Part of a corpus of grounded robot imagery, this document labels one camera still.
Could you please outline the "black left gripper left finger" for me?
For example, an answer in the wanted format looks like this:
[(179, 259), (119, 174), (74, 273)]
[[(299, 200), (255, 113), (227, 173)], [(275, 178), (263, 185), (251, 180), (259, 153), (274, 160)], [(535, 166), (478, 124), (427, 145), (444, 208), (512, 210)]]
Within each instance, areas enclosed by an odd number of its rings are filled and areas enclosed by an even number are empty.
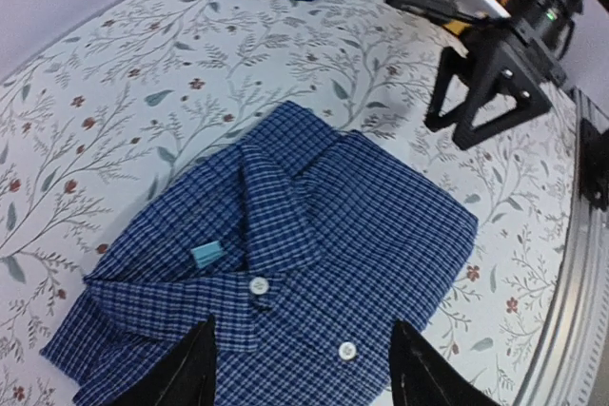
[(194, 326), (135, 386), (119, 406), (212, 406), (216, 392), (215, 318)]

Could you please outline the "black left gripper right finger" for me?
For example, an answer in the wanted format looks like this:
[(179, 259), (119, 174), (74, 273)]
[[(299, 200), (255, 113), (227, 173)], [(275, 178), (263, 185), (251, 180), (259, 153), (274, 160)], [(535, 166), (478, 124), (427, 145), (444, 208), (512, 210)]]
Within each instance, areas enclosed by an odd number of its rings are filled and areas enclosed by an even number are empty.
[(407, 321), (393, 325), (389, 368), (394, 405), (498, 405), (467, 382)]

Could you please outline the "blue checkered button shirt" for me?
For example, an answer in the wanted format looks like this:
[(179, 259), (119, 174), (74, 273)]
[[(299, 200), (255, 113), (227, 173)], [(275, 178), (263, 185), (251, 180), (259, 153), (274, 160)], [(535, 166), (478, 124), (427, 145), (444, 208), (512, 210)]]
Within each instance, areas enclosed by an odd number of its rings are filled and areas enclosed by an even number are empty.
[(108, 405), (213, 320), (219, 405), (368, 405), (477, 218), (357, 131), (286, 102), (129, 224), (41, 354)]

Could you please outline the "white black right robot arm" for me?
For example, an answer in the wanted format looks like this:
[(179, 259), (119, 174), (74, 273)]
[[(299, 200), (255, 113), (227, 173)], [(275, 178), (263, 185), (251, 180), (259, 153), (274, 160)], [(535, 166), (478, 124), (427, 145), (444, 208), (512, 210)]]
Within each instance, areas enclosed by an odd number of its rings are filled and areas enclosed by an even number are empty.
[(549, 112), (541, 86), (565, 82), (556, 41), (582, 6), (583, 0), (509, 0), (508, 18), (465, 29), (459, 39), (466, 56), (453, 48), (441, 53), (425, 125), (453, 126), (455, 145), (466, 150)]

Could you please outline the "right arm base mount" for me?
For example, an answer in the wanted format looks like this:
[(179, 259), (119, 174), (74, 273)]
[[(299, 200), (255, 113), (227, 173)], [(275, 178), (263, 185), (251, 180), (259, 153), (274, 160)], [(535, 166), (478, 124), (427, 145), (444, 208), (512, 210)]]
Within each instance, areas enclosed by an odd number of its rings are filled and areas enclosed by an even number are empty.
[(599, 131), (589, 120), (580, 121), (579, 192), (590, 204), (608, 210), (608, 130)]

